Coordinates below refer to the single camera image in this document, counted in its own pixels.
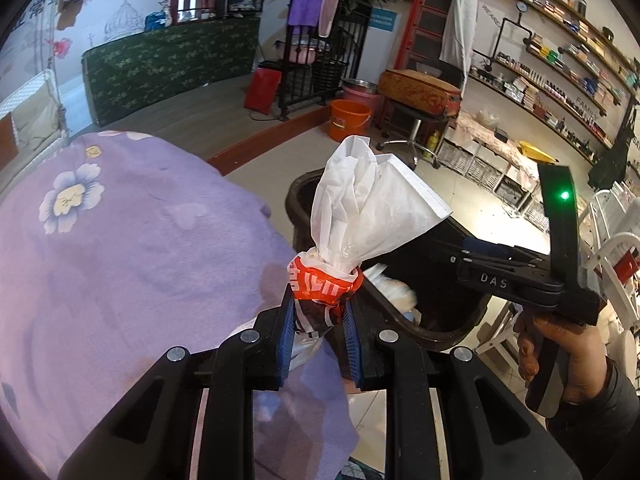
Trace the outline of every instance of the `suitcase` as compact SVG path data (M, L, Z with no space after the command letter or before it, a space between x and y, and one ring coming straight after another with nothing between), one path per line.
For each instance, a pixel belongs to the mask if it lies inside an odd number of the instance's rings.
M378 93L435 118L457 117L462 102L459 88L415 70L386 70Z

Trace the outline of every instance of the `purple blanket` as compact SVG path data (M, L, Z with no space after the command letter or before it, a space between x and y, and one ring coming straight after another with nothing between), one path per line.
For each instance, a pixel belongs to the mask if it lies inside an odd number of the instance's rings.
M280 304L292 249L257 197L161 139L75 139L0 204L0 409L52 478L171 346ZM257 478L333 480L357 443L325 345L255 396Z

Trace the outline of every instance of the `trash bin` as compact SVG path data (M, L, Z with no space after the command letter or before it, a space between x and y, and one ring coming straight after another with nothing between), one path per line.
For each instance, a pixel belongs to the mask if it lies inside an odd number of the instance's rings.
M293 248L297 252L315 245L311 238L310 215L323 171L311 171L297 178L285 201L287 215L294 225ZM418 299L416 308L422 314L420 326L406 320L368 280L356 293L358 301L382 312L395 330L411 336L426 349L443 351L452 348L480 323L491 296L459 286L457 265L436 264L429 260L428 252L434 240L460 247L464 238L469 236L472 234L450 217L395 251L362 264L363 269L376 263L386 264L386 276L406 283L415 291ZM335 332L340 331L331 330L329 334L344 337ZM343 359L335 346L334 350L342 364Z

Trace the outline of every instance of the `rolling stool base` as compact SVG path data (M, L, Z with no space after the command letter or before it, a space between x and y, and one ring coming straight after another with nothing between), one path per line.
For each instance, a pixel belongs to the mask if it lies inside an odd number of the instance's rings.
M380 152L383 152L387 146L390 146L393 144L404 144L406 146L411 147L411 151L414 156L414 163L413 165L408 164L409 168L411 168L412 170L415 170L416 166L418 165L418 150L420 150L423 153L431 154L431 156L433 157L433 161L431 165L434 167L434 169L437 170L440 167L440 163L438 162L435 152L433 152L429 148L425 148L423 145L419 144L418 142L415 142L415 138L418 136L418 131L420 130L420 126L422 125L423 119L419 119L415 117L415 113L412 108L409 108L395 101L393 101L393 103L396 107L399 107L402 111L405 111L414 117L414 126L411 129L411 134L409 135L408 139L387 140L385 142L379 142L376 145L376 149L379 150ZM382 136L385 137L385 134L386 134L386 137L388 137L388 132L383 132Z

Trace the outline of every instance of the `dome drawing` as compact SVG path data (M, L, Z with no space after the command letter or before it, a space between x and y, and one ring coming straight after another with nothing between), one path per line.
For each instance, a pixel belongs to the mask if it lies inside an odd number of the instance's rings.
M104 26L104 42L126 38L145 30L144 20L139 12L127 0Z

